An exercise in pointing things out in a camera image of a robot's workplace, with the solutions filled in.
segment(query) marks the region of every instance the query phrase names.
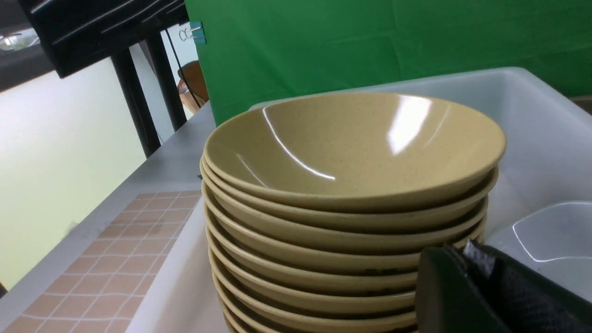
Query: grout line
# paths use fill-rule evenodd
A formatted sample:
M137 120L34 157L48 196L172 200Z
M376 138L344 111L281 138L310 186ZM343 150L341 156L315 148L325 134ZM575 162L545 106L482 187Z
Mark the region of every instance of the grout line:
M21 316L26 317L26 318L31 318L31 319L46 319L45 317L31 316L31 315L26 315L24 313ZM115 316L115 317L106 317L106 318L52 317L51 319L57 320L57 321L75 321L77 319L80 319L80 321L112 321L112 320L116 320L116 319L131 320L132 318Z
M158 257L160 257L160 255L159 254L155 254L155 257L157 257L156 259L158 259ZM121 272L114 272L114 273L86 273L86 274L64 273L62 275L67 275L67 276L83 276L83 278L84 278L84 276L113 275L113 274L130 275L130 276L144 275L144 273L121 273Z
M155 276L156 274L150 273L150 274L145 274L145 275L146 276L151 276L151 275ZM96 296L96 294L73 294L72 292L70 292L68 294L60 294L60 293L43 293L43 294L49 295L49 296ZM129 295L130 295L129 293L103 293L100 296L129 296Z
M165 240L171 240L171 239L175 239L174 237L171 238L147 238L147 241L151 241L152 239L155 239L157 241L165 241ZM102 257L151 257L153 255L159 257L161 255L166 255L166 254L160 254L160 253L145 253L145 254L130 254L130 255L126 255L126 254L101 254L101 255L81 255L79 258L102 258Z
M143 208L146 208L148 206L148 204L154 200L154 199L164 199L165 197L156 197L157 193L154 194L154 196L152 198L135 198L134 200L145 200L146 204L143 206ZM54 319L54 320L70 320L70 321L74 321L74 320L78 320L77 323L72 327L72 329L69 331L69 333L72 333L72 331L77 327L78 323L80 323L81 321L110 321L109 326L107 327L107 330L109 330L111 328L111 326L114 323L114 320L117 319L122 319L122 320L126 320L126 321L130 321L132 320L132 318L128 318L128 317L117 317L117 314L119 314L119 312L122 310L122 308L126 305L127 302L129 302L129 300L132 297L141 297L142 299L145 297L146 294L136 294L138 291L138 288L141 286L141 284L148 278L148 277L152 277L152 276L156 276L158 274L158 272L156 273L150 273L153 269L153 267L155 266L155 264L157 263L157 261L159 260L160 257L164 257L166 259L166 257L168 256L168 253L165 253L165 250L167 250L167 248L171 245L171 243L174 244L174 242L176 242L176 240L178 239L178 233L180 230L182 230L182 228L185 226L189 216L191 215L191 213L193 212L193 210L195 209L195 206L192 208L178 208L178 209L172 209L172 205L177 201L177 199L179 198L197 198L197 200L199 200L202 197L202 194L196 194L196 195L190 195L187 196L185 195L184 191L181 191L177 194L176 197L168 197L168 198L172 198L172 202L169 205L169 207L165 210L132 210L132 211L123 211L121 213L136 213L135 216L132 218L131 221L127 222L127 223L120 223L119 221L111 221L109 224L106 225L105 228L109 227L109 226L121 226L121 225L125 225L125 227L122 229L122 231L119 233L119 235L115 238L96 238L93 242L95 241L110 241L110 244L103 250L103 252L101 253L101 255L81 255L78 258L81 257L85 257L85 258L96 258L95 263L85 272L85 273L62 273L60 276L82 276L81 279L72 287L71 291L68 294L58 294L58 293L46 293L43 292L42 294L47 294L50 296L63 296L64 298L60 301L60 303L52 310L52 312L47 316L47 317L38 317L38 316L33 316L33 315L28 315L26 313L22 313L21 316L24 317L28 317L28 318L34 318L34 319L40 319L43 320L43 322L41 323L41 325L35 330L34 333L38 333L39 330L41 329L41 327L43 327L43 325L45 325L47 323L47 321ZM164 217L164 214L168 211L175 211L175 210L188 210L188 215L183 219L183 221L181 222L164 222L162 220L162 218ZM162 212L162 214L160 215L160 217L158 218L158 222L156 223L134 223L134 222L138 222L138 220L136 220L138 218L138 216L140 216L140 212ZM157 226L157 225L170 225L170 224L174 224L174 225L178 225L177 228L175 229L175 232L173 233L173 237L170 238L150 238L150 232ZM144 237L142 238L131 238L131 237L125 237L123 236L123 233L130 227L133 225L151 225L151 228L146 232L146 234L144 235ZM139 239L138 244L134 247L134 249L131 251L130 255L117 255L117 254L107 254L106 252L115 244L115 242L117 240L133 240L133 239ZM142 241L144 240L167 240L167 243L165 245L165 247L162 249L162 251L159 254L136 254L134 255L133 252L135 252L139 245L142 243ZM113 273L90 273L98 264L99 260L101 257L107 257L107 256L113 256L113 257L127 257L127 259L125 259L123 261L123 263L119 266L119 268L113 272ZM119 271L122 269L123 265L126 264L126 262L131 258L131 257L155 257L155 260L152 262L152 265L148 268L148 271L146 273L119 273ZM102 292L107 288L107 286L109 285L109 283L111 282L111 280L113 279L113 277L116 275L127 275L127 276L143 276L143 278L140 280L140 283L138 284L138 286L136 286L136 288L134 289L133 292L131 292L131 294L126 294L126 293L106 293L106 294L102 294ZM98 294L73 294L72 292L81 284L82 280L84 279L84 277L86 276L99 276L99 275L109 275L109 279L107 280L107 283L105 284L105 286L102 288L102 290L100 292L98 292ZM101 297L101 296L110 296L110 295L120 295L120 296L128 296L128 298L122 303L122 305L120 306L120 308L117 310L117 312L115 313L116 315L114 317L111 318L84 318L84 316L88 313L88 311L91 309L91 307L93 307L93 305L97 302L97 300ZM82 314L82 316L80 318L62 318L62 317L52 317L52 315L57 311L58 308L60 308L60 306L63 304L63 302L69 297L69 296L89 296L89 297L95 297L94 301L91 303L91 305L89 306L89 308Z
M120 235L121 235L121 234L122 234L122 233L123 233L125 230L127 230L127 228L128 228L128 226L126 226L125 228L123 228L123 230L121 231ZM107 247L107 249L108 249L108 248L110 248L111 246L113 246L113 244L114 244L114 243L115 243L115 242L112 242L112 243L111 243L111 245L109 245L109 246ZM74 290L75 290L75 289L78 287L78 285L80 285L80 283L82 282L82 280L84 280L84 277L85 277L87 274L89 274L89 273L90 273L90 271L91 271L93 268L95 268L95 266L98 264L98 262L99 262L99 259L97 259L97 260L95 261L95 264L94 264L94 265L92 265L92 267L91 267L91 268L89 268L89 270L88 270L88 271L87 271L85 274L83 274L83 275L82 275L82 278L80 279L80 281L78 281L78 282L76 283L76 285L74 286L74 288L72 288L72 291L74 291ZM105 284L105 286L103 287L103 289L101 289L101 291L103 291L103 290L106 288L106 286L108 285L108 283L111 281L111 279L112 279L112 278L113 278L113 274L111 274L111 277L109 278L109 280L107 280L107 283ZM98 295L96 295L96 297L95 297L95 300L94 300L94 301L91 303L91 306L92 306L92 305L93 305L93 304L96 302L96 300L98 300L98 299L99 299L99 295L100 295L100 294L101 294L101 293L99 292L99 294L98 294ZM41 325L40 325L40 326L39 326L39 327L38 327L38 328L35 330L35 333L38 333L38 332L39 332L39 330L41 329L41 327L43 327L43 325L45 325L45 323L46 323L46 322L47 322L47 321L48 321L48 320L49 320L49 319L52 317L52 315L55 313L55 311L57 311L57 310L58 310L58 308L60 308L60 306L62 305L62 303L63 303L63 302L64 302L64 301L65 301L67 298L68 298L68 296L66 296L66 297L64 297L64 299L62 299L62 301L61 301L61 302L60 302L60 303L59 303L59 304L56 306L56 308L55 308L55 309L53 309L53 311L52 311L52 312L49 314L49 316L47 316L47 318L46 318L46 319L43 321L43 323L42 323L42 324L41 324Z
M176 241L176 238L172 238L172 239L171 239L171 240L170 240L170 241L169 241L169 242L166 244L165 248L164 248L164 249L162 249L162 252L161 252L161 254L162 254L162 253L164 253L165 249L167 248L167 246L169 246L169 244L170 244L171 242L175 242L175 241ZM150 268L148 268L148 272L152 270L152 267L154 267L154 265L155 265L155 264L156 264L156 260L154 260L154 262L152 263L152 265L150 266ZM147 276L148 276L148 275L144 276L144 278L142 279L142 281L140 281L140 284L142 284L142 282L144 282L144 280L146 279L146 277L147 277ZM117 310L117 313L116 313L116 315L118 315L118 314L119 314L119 312L121 311L121 309L123 309L123 307L126 305L126 303L127 303L127 302L128 302L128 301L129 301L129 300L130 300L130 299L131 299L133 296L134 296L134 294L136 293L136 291L137 291L137 290L138 290L138 288L140 287L140 284L138 284L138 286L136 287L136 289L134 289L134 292L132 292L132 294L131 294L131 295L129 295L129 297L126 299L126 301L125 301L125 302L123 302L123 304L122 304L122 305L119 307L119 310ZM107 330L109 330L109 328L111 327L111 325L112 325L112 324L113 324L113 321L111 321L111 324L109 324L109 326L107 327Z
M173 205L173 203L175 202L175 200L179 197L179 195L181 195L181 193L179 192L179 194L177 194L177 197L170 203L170 206ZM146 235L140 240L140 242L138 242L138 244L136 245L136 247L132 250L132 252L130 253L130 255L132 253L134 253L136 251L136 249L138 248L138 246L140 246L140 244L142 243L142 241L144 239L146 239L146 237L150 234L150 231L152 231L152 229L154 229L154 227L156 226L153 225L152 228L150 228L150 230L148 230L146 232ZM146 273L144 273L144 278L142 280L140 280L138 286L136 286L136 288L134 289L134 291L131 293L131 295L121 304L120 308L117 310L117 312L115 313L116 315L119 313L119 311L121 311L121 308L123 308L123 306L130 300L130 298L132 297L133 294L135 294L136 290L140 287L141 283L144 281L144 279L146 279L146 275L150 272L150 270L152 269L152 267L154 266L154 264L156 263L156 260L158 259L158 257L155 258L155 260L152 262L152 265L150 266L150 268L148 268L148 270L146 271ZM99 295L101 295L101 293L105 290L105 288L107 288L107 286L109 285L109 282L111 282L111 279L113 279L113 276L115 275L115 273L118 273L119 270L123 267L123 265L126 264L126 262L129 260L129 258L127 258L126 260L123 261L123 263L119 266L119 268L117 269L117 271L115 271L111 277L109 278L109 280L107 280L107 283L105 284L105 286L101 289L101 291L99 292ZM76 328L76 326L78 326L78 324L80 323L81 319L84 318L84 316L86 316L86 314L88 313L88 311L92 308L92 306L96 303L96 301L99 299L99 296L96 297L96 299L91 303L91 305L88 307L88 309L86 311L84 311L84 313L82 314L82 316L80 317L80 319L78 320L78 322L76 323L76 325L74 325L72 327L72 329L69 331L69 333L72 333L72 331ZM111 328L111 325L113 325L113 320L111 320L111 323L109 324L109 326L107 326L105 331L109 331L109 329Z

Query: bowl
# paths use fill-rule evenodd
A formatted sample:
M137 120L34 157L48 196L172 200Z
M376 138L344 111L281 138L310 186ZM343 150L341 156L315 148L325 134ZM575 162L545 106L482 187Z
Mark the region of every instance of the bowl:
M230 333L257 333L252 327L249 327L245 322L235 317L235 315L226 307L222 299L220 299L220 307L222 308L222 314L224 315L224 320L226 321L226 326ZM268 332L278 333L278 331L274 329L270 329Z
M236 300L228 290L223 288L214 273L212 279L218 292L218 299L226 321L239 333L306 333L282 327L254 313Z
M492 119L437 98L329 94L250 110L208 138L204 158L232 186L330 212L420 210L457 201L501 159Z
M384 296L346 297L301 292L279 284L271 283L250 274L232 262L218 249L216 244L210 246L210 262L225 269L242 285L254 294L267 297L295 309L315 312L319 315L354 315L384 313L409 308L414 305L415 292L391 294Z
M356 214L303 209L267 201L228 185L203 159L200 169L202 176L209 178L225 194L214 193L216 200L224 200L226 205L234 205L238 201L280 219L318 228L360 233L420 232L445 225L473 209L491 191L499 175L498 168L494 168L465 198L445 206L407 213Z
M207 177L204 177L204 182L213 193L224 196ZM426 246L442 245L458 239L461 234L480 221L487 211L485 198L476 208L446 229L404 235L379 235L302 225L259 212L239 202L235 205L225 204L225 200L217 202L235 221L279 241L330 252L379 255L417 252Z
M244 287L232 282L232 277L212 265L214 283L218 293L225 288L238 301L258 315L287 326L310 333L383 333L406 328L417 323L415 312L407 312L371 319L329 319L290 312L255 299Z
M417 270L419 252L398 255L344 254L304 248L261 235L222 212L207 187L202 193L207 209L233 239L246 250L263 254L280 264L333 274L392 274Z
M217 241L239 267L265 280L304 292L335 296L379 296L415 287L417 272L385 276L347 276L318 273L289 267L260 257L229 241L223 229L207 217L209 243Z

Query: countertop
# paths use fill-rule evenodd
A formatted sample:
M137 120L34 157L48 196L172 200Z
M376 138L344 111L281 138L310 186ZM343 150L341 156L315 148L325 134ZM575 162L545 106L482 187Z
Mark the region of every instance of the countertop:
M0 300L0 331L42 294L138 194L198 190L199 160L214 128L210 103L206 103Z

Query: black metal frame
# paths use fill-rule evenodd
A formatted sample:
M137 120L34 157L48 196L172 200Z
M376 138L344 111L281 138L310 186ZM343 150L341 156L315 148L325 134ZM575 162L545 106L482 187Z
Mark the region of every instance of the black metal frame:
M150 57L150 62L158 79L162 97L165 99L166 108L169 112L170 122L173 129L177 131L186 122L185 110L179 98L175 77L169 65L169 59L166 55L165 45L160 33L155 33L146 39L146 46Z
M130 109L131 118L138 132L144 154L148 158L160 148L160 139L150 115L150 109L140 85L140 79L134 66L134 60L131 58L130 50L126 49L112 55L111 61L119 79L123 96L126 98L127 107Z

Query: blue binder clip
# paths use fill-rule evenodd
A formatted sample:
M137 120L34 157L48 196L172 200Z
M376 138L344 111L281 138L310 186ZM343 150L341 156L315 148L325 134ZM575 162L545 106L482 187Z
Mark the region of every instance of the blue binder clip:
M204 26L201 22L190 22L189 30L195 45L206 44Z

